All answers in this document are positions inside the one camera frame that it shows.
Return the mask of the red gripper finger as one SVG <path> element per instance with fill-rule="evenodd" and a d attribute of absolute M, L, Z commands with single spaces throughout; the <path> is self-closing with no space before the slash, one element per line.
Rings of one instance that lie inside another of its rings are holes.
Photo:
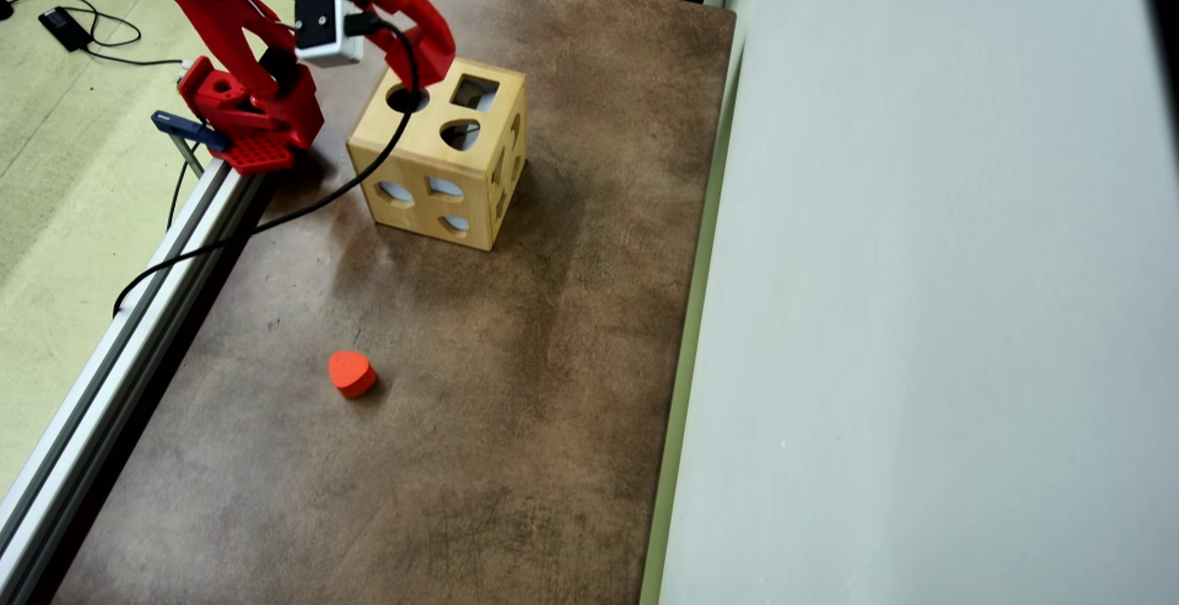
<path fill-rule="evenodd" d="M 456 42 L 444 17 L 430 0 L 373 0 L 373 5 L 388 15 L 411 22 L 406 29 L 415 52 L 423 52 L 432 64 L 452 64 L 456 55 Z"/>

